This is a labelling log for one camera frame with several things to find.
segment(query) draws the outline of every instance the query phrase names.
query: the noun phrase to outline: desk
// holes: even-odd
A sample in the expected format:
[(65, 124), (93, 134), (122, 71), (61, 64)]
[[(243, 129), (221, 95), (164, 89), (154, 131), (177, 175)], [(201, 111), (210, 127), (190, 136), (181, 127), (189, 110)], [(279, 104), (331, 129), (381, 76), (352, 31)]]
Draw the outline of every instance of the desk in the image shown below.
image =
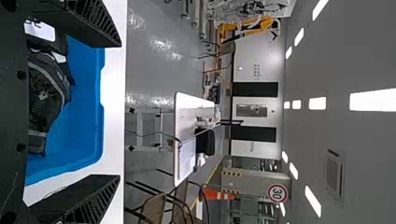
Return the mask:
[(36, 203), (50, 193), (90, 174), (120, 175), (120, 185), (102, 223), (123, 223), (124, 108), (126, 64), (126, 0), (103, 0), (122, 40), (122, 48), (106, 49), (106, 65), (102, 70), (101, 103), (105, 108), (104, 150), (99, 162), (81, 170), (58, 175), (25, 188), (26, 204)]
[[(204, 100), (202, 98), (190, 96), (181, 92), (175, 94), (175, 131), (174, 137), (183, 142), (181, 148), (179, 143), (174, 143), (174, 185), (177, 187), (184, 179), (193, 173), (193, 166), (187, 166), (183, 172), (184, 175), (179, 175), (180, 172), (180, 157), (179, 153), (182, 150), (189, 150), (194, 147), (195, 151), (195, 135), (196, 118), (204, 117), (213, 119), (215, 117), (215, 104), (213, 102)], [(199, 155), (200, 165), (205, 164), (204, 155)], [(191, 162), (195, 164), (195, 154), (190, 157)]]

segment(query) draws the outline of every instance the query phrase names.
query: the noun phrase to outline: gray floor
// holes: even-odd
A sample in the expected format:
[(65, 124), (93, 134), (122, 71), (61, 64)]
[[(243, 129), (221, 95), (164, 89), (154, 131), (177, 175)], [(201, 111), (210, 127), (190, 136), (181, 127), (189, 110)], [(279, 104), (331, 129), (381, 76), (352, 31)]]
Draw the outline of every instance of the gray floor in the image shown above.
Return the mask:
[[(129, 0), (128, 42), (127, 42), (127, 86), (126, 107), (172, 108), (176, 91), (202, 97), (203, 61), (195, 57), (205, 52), (205, 46), (198, 38), (198, 30), (191, 27), (191, 22), (180, 18), (181, 4), (178, 1), (166, 5), (162, 0)], [(230, 101), (226, 92), (222, 93), (224, 101)], [(220, 111), (224, 118), (229, 116), (229, 107), (221, 104)], [(153, 131), (154, 119), (144, 119), (145, 133)], [(173, 116), (165, 116), (163, 131), (173, 132)], [(135, 130), (135, 119), (126, 116), (126, 128)], [(191, 179), (205, 183), (220, 163), (224, 146), (225, 128), (217, 128), (216, 156), (208, 160), (204, 169), (194, 174)], [(136, 136), (125, 134), (125, 143), (132, 144)], [(153, 141), (147, 138), (144, 143)], [(173, 155), (167, 152), (130, 152), (125, 150), (125, 180), (142, 181), (163, 191), (173, 187), (172, 177), (155, 171), (161, 168), (172, 171)], [(219, 183), (219, 172), (212, 181)], [(192, 204), (198, 188), (191, 187), (187, 203)], [(147, 194), (129, 187), (125, 188), (125, 205), (137, 207), (141, 205)], [(219, 223), (220, 211), (214, 211), (212, 223)], [(136, 223), (136, 218), (125, 215), (125, 223)]]

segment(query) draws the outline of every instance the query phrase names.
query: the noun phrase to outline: blue tray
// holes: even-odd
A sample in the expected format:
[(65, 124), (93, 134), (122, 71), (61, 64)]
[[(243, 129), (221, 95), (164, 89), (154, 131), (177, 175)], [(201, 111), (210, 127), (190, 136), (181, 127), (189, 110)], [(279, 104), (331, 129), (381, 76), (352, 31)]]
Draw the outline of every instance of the blue tray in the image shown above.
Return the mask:
[(100, 104), (100, 80), (105, 50), (91, 49), (71, 37), (68, 41), (68, 61), (77, 86), (72, 87), (72, 102), (50, 129), (47, 156), (28, 157), (26, 186), (89, 166), (103, 154), (104, 108)]

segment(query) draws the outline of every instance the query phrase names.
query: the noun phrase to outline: ceiling light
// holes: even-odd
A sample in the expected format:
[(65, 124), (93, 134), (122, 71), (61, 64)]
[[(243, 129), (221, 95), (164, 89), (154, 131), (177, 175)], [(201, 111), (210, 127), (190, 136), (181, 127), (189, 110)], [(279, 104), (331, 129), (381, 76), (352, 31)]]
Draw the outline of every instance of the ceiling light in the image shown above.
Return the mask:
[(288, 50), (286, 51), (286, 59), (288, 59), (291, 56), (292, 53), (293, 53), (293, 47), (290, 46), (288, 48)]
[(303, 39), (303, 37), (304, 37), (304, 27), (301, 28), (300, 32), (297, 34), (296, 38), (294, 39), (294, 46), (295, 47), (297, 47), (300, 44), (300, 42)]
[(283, 104), (283, 107), (285, 109), (290, 109), (290, 102), (289, 101), (285, 102), (285, 104)]
[(396, 112), (396, 89), (364, 91), (349, 96), (349, 109), (353, 111)]
[(286, 216), (285, 204), (280, 203), (279, 206), (280, 206), (280, 212), (282, 213), (282, 217), (285, 217)]
[(319, 0), (314, 10), (312, 11), (312, 21), (316, 20), (321, 10), (326, 7), (329, 0)]
[(286, 154), (285, 151), (282, 151), (282, 159), (283, 159), (283, 161), (284, 161), (285, 163), (288, 163), (288, 162), (289, 162), (289, 156), (288, 156), (288, 154)]
[(314, 208), (318, 217), (321, 217), (321, 204), (319, 203), (317, 197), (315, 197), (314, 193), (308, 186), (305, 186), (305, 197), (311, 204), (312, 208)]
[(292, 106), (293, 109), (301, 109), (301, 100), (296, 100), (292, 102)]
[(326, 109), (326, 97), (309, 99), (309, 109), (310, 110), (325, 110)]
[(292, 162), (290, 163), (290, 172), (293, 175), (294, 179), (298, 180), (298, 170)]

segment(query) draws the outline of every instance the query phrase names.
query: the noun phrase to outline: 30 sign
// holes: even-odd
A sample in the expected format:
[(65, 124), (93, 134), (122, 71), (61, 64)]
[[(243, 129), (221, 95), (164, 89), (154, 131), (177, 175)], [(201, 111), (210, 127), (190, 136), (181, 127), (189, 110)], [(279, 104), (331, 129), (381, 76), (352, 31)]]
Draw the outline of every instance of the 30 sign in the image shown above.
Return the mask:
[(270, 200), (274, 203), (283, 203), (289, 197), (286, 187), (280, 184), (271, 185), (270, 188), (268, 188), (267, 194)]

